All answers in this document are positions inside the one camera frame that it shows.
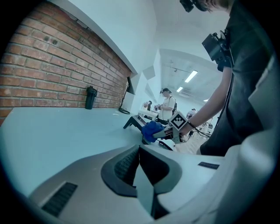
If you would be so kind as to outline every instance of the black sleeve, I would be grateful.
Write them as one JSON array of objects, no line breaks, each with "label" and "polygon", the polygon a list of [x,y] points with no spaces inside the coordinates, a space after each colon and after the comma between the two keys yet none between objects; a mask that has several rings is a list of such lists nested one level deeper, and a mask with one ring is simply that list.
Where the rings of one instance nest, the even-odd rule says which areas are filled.
[{"label": "black sleeve", "polygon": [[230,63],[229,59],[226,59],[225,61],[221,61],[221,62],[218,63],[218,70],[220,72],[224,71],[224,67],[231,68],[231,63]]}]

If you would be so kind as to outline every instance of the brick wall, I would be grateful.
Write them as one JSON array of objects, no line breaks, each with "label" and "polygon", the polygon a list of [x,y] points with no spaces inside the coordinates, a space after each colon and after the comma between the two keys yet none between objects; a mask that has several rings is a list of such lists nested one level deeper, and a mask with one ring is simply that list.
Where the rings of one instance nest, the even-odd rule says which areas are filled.
[{"label": "brick wall", "polygon": [[0,65],[0,125],[13,107],[117,108],[131,71],[85,24],[51,3],[18,27]]}]

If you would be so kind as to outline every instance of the black shirt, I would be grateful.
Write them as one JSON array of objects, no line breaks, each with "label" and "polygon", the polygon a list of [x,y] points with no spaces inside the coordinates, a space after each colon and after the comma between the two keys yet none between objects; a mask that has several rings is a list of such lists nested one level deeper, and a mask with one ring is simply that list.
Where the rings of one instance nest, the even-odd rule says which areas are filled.
[{"label": "black shirt", "polygon": [[[241,144],[247,136],[263,129],[248,97],[255,90],[273,47],[257,20],[237,0],[226,29],[234,61],[234,81],[228,107],[209,140],[200,147],[203,155],[224,156],[229,147]],[[218,70],[223,67],[230,64],[219,64]]]}]

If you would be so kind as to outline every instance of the ceiling light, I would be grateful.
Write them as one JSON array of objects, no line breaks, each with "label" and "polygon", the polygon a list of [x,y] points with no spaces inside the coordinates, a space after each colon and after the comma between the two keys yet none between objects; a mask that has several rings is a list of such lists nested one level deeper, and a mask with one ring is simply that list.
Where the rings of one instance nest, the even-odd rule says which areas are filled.
[{"label": "ceiling light", "polygon": [[180,92],[183,89],[183,87],[179,87],[179,89],[177,89],[177,92]]},{"label": "ceiling light", "polygon": [[190,82],[192,78],[197,74],[197,71],[192,71],[189,77],[185,80],[185,82]]}]

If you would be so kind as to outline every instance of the blue fabric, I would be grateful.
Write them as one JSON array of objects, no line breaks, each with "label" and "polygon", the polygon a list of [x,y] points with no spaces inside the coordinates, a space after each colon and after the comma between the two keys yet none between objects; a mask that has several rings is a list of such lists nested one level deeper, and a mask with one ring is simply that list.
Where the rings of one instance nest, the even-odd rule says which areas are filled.
[{"label": "blue fabric", "polygon": [[155,142],[157,139],[153,137],[153,134],[162,131],[164,128],[162,124],[151,121],[142,127],[142,134],[149,142]]}]

